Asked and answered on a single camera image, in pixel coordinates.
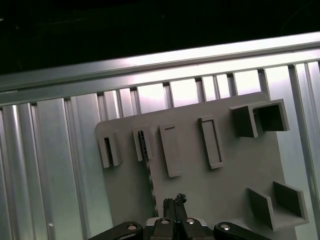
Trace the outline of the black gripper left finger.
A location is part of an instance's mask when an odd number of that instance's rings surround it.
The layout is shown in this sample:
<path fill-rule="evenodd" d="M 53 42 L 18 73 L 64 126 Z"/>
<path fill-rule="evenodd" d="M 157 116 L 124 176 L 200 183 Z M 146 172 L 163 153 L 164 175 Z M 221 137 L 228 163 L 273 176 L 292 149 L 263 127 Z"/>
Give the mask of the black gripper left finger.
<path fill-rule="evenodd" d="M 173 240 L 176 234 L 175 200 L 166 198 L 163 201 L 163 217 L 152 217 L 146 226 L 134 221 L 120 223 L 91 240 Z"/>

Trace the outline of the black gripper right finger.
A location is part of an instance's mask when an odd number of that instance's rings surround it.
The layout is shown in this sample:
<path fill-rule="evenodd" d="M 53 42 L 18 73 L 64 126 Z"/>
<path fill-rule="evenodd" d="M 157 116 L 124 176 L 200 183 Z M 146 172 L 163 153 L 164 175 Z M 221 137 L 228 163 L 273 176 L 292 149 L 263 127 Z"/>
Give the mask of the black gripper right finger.
<path fill-rule="evenodd" d="M 181 240 L 268 240 L 267 237 L 232 222 L 222 221 L 213 229 L 201 219 L 188 217 L 184 203 L 186 195 L 179 193 L 174 200 L 178 236 Z"/>

